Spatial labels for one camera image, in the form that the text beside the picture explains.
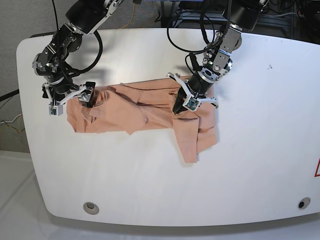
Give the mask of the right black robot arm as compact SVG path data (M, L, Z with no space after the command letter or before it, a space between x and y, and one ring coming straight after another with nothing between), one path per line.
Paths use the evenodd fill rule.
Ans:
M78 0L65 14L67 23L57 28L51 42L37 54L32 67L38 76L46 79L42 85L43 98L49 99L50 115L58 116L63 105L73 98L87 108L93 106L95 82L77 85L73 79L89 72L99 62L103 53L103 42L98 27L102 25L122 4L120 0ZM84 35L93 34L98 41L98 54L88 67L77 69L66 59L77 51Z

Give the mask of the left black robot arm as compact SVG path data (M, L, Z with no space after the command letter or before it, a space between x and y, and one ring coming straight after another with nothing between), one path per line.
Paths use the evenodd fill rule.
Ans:
M226 24L214 33L212 41L206 42L202 50L185 50L185 60L190 60L192 73L189 79L169 73L180 88L172 108L174 114L195 112L202 104L209 103L218 108L218 101L208 91L232 69L231 54L242 44L242 31L253 30L260 13L267 4L265 0L230 0L223 12Z

